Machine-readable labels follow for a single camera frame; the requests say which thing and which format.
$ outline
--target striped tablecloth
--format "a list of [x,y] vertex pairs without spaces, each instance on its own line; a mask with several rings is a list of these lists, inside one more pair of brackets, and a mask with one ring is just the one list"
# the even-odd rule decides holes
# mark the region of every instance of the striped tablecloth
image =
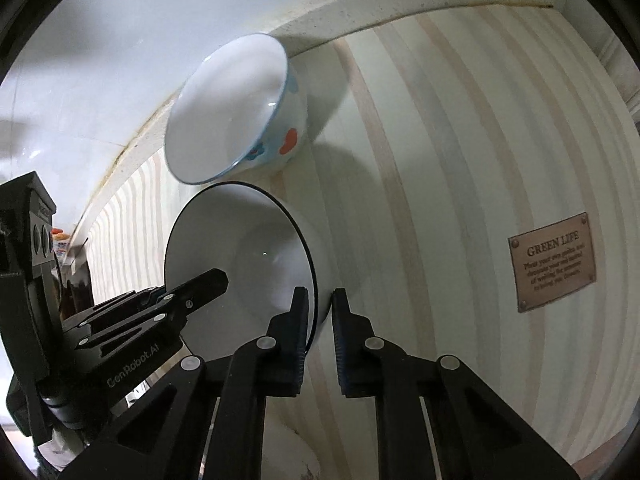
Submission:
[[[315,225],[354,311],[409,353],[458,355],[569,462],[616,434],[640,392],[640,140],[571,26],[551,9],[438,10],[293,63],[311,142],[255,183]],[[163,282],[199,189],[161,152],[130,177],[91,230],[96,301]],[[597,282],[519,314],[507,238],[583,211]],[[330,322],[302,394],[268,409],[324,478],[376,478],[374,403],[340,396]]]

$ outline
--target white bowl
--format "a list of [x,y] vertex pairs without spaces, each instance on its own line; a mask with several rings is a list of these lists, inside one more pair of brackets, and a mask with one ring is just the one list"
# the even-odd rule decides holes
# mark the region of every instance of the white bowl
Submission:
[[232,354],[289,310],[293,290],[309,293],[307,349],[326,318],[335,287],[322,241],[297,213],[251,184],[223,182],[183,208],[164,260],[168,290],[211,269],[224,270],[225,294],[193,312],[182,330],[205,360]]
[[220,47],[187,80],[164,135],[169,170],[203,184],[270,163],[306,134],[306,92],[278,40],[251,34]]

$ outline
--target silver rivet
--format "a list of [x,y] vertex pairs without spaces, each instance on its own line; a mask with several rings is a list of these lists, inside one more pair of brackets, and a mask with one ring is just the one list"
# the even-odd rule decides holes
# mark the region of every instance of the silver rivet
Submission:
[[379,337],[369,337],[364,342],[364,346],[366,346],[369,350],[380,350],[384,347],[385,341],[380,339]]
[[460,368],[460,361],[453,355],[445,355],[442,359],[440,359],[440,366],[446,368],[447,370],[457,370],[458,368]]
[[183,370],[187,370],[190,372],[191,370],[196,370],[200,366],[200,359],[198,359],[195,355],[190,355],[189,357],[185,357],[181,362],[180,366]]
[[276,346],[276,340],[269,335],[263,335],[255,344],[261,350],[268,350]]

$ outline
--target bowl rim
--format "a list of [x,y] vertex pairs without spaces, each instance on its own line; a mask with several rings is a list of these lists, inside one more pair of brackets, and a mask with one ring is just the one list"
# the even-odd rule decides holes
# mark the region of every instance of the bowl rim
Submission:
[[[174,117],[175,105],[177,105],[178,102],[180,101],[180,99],[183,97],[185,88],[189,84],[189,81],[193,78],[193,76],[195,76],[211,60],[211,58],[215,55],[215,53],[220,51],[222,48],[225,48],[226,46],[232,45],[236,41],[243,40],[244,38],[250,38],[252,36],[266,36],[267,38],[270,38],[271,40],[273,40],[275,43],[277,43],[280,46],[280,49],[282,50],[282,54],[284,55],[284,60],[286,62],[286,64],[285,64],[285,73],[284,73],[284,81],[282,83],[282,86],[280,87],[280,92],[278,94],[278,99],[276,101],[276,105],[273,107],[273,110],[271,110],[271,115],[269,116],[267,121],[264,123],[263,128],[257,134],[255,139],[252,141],[251,145],[249,145],[249,147],[244,151],[244,153],[242,153],[242,155],[238,156],[238,158],[236,158],[236,160],[234,160],[232,164],[227,166],[224,170],[218,172],[218,174],[216,174],[216,175],[214,175],[214,176],[212,176],[210,178],[206,178],[205,180],[202,180],[202,181],[199,181],[199,182],[188,182],[186,180],[183,180],[183,179],[179,178],[174,173],[174,170],[172,170],[171,164],[169,163],[169,157],[167,156],[167,150],[166,150],[166,136],[167,136],[167,133],[169,132],[169,129],[170,129],[171,124],[172,124],[172,118]],[[183,184],[189,184],[190,186],[199,186],[201,184],[208,184],[209,182],[213,182],[214,180],[219,179],[222,176],[226,175],[229,171],[231,171],[238,164],[240,164],[246,158],[247,155],[249,155],[249,153],[254,148],[254,146],[264,136],[265,132],[267,131],[267,128],[271,124],[271,121],[273,121],[273,118],[277,115],[278,111],[280,110],[280,105],[282,104],[282,101],[283,101],[283,98],[284,98],[284,94],[285,94],[286,89],[287,89],[287,81],[288,80],[289,80],[289,56],[287,55],[287,51],[284,48],[284,45],[280,42],[280,40],[278,40],[278,38],[274,38],[271,34],[267,34],[265,32],[254,32],[253,34],[245,34],[244,36],[239,36],[238,38],[235,38],[234,40],[231,40],[231,41],[229,41],[229,42],[227,42],[225,44],[220,45],[216,50],[214,50],[205,59],[203,59],[202,62],[198,65],[197,69],[194,70],[191,73],[191,75],[187,78],[187,80],[182,85],[182,88],[180,88],[180,93],[178,94],[178,97],[175,99],[174,103],[171,105],[171,110],[169,111],[169,117],[167,119],[166,126],[164,127],[164,141],[162,143],[162,145],[164,146],[164,160],[166,162],[167,168],[169,169],[169,172],[179,182],[181,182]]]
[[[191,202],[193,202],[197,197],[199,197],[202,193],[204,193],[205,191],[211,190],[214,187],[229,186],[229,185],[248,187],[248,188],[253,189],[254,191],[262,193],[269,200],[271,200],[276,206],[278,206],[278,208],[280,208],[280,211],[282,211],[284,213],[284,215],[287,217],[287,219],[289,219],[289,222],[291,222],[291,225],[293,226],[293,228],[295,229],[296,233],[298,234],[298,238],[300,239],[300,242],[302,243],[302,247],[305,250],[306,260],[308,261],[308,264],[309,264],[309,270],[311,272],[311,280],[312,280],[312,283],[313,283],[313,286],[314,286],[314,293],[313,293],[313,306],[314,306],[314,309],[313,309],[313,316],[312,316],[312,322],[311,322],[311,330],[309,332],[309,336],[308,336],[308,339],[307,339],[307,342],[306,342],[306,345],[305,345],[305,354],[306,354],[306,353],[309,352],[309,349],[311,348],[311,345],[313,344],[313,342],[314,342],[314,340],[316,338],[316,333],[318,331],[318,304],[319,304],[319,302],[318,302],[318,280],[316,279],[316,268],[314,267],[314,261],[313,261],[313,258],[311,256],[311,250],[309,250],[309,246],[306,243],[305,237],[302,234],[302,231],[300,230],[300,227],[298,226],[298,223],[295,221],[295,219],[293,218],[291,213],[287,210],[287,208],[284,207],[280,203],[279,199],[277,199],[271,193],[269,193],[268,191],[262,189],[261,187],[258,187],[255,184],[250,184],[249,182],[241,182],[240,180],[227,180],[225,182],[218,182],[216,184],[212,184],[211,186],[208,186],[205,189],[201,189],[194,196],[192,196],[189,199],[189,201],[180,210],[180,213],[178,214],[178,216],[176,217],[176,219],[174,221],[174,225],[172,225],[172,227],[171,227],[171,231],[169,232],[169,237],[167,238],[166,247],[164,249],[164,266],[162,266],[162,277],[164,278],[164,283],[166,284],[166,255],[167,255],[166,249],[169,247],[169,241],[171,241],[171,236],[174,234],[174,229],[175,229],[175,226],[178,223],[178,220],[180,219],[180,216],[182,216],[182,213],[184,213],[185,209],[187,209],[187,206]],[[185,342],[183,340],[183,343],[187,348],[189,348],[189,345],[187,344],[187,342]]]

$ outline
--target blue flower decoration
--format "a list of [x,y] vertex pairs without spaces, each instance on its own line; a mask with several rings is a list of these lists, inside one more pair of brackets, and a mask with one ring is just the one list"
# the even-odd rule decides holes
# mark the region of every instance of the blue flower decoration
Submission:
[[264,153],[264,146],[262,145],[261,142],[258,142],[258,144],[256,144],[254,148],[249,152],[249,155],[247,155],[244,159],[254,160],[258,158],[260,155],[262,155],[263,153]]
[[297,94],[298,90],[300,89],[298,87],[298,82],[296,81],[295,76],[291,75],[291,73],[289,73],[289,77],[287,78],[287,89],[292,94]]

